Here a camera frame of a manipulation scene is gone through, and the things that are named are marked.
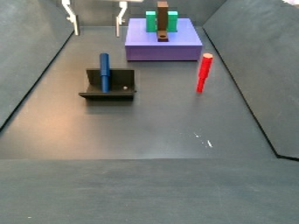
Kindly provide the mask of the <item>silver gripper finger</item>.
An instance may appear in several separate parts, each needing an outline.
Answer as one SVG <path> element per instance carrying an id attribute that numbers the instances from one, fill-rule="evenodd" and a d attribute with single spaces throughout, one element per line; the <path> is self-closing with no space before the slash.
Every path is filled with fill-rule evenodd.
<path id="1" fill-rule="evenodd" d="M 71 0 L 61 0 L 61 1 L 62 1 L 62 6 L 63 6 L 65 10 L 69 13 L 67 19 L 70 20 L 70 22 L 74 25 L 75 34 L 81 35 L 79 24 L 78 24 L 78 16 L 75 14 L 74 9 L 71 8 Z"/>
<path id="2" fill-rule="evenodd" d="M 121 12 L 117 16 L 117 37 L 118 38 L 121 36 L 121 25 L 123 24 L 123 16 L 127 12 L 127 2 L 126 1 L 119 2 L 119 8 L 121 8 Z"/>

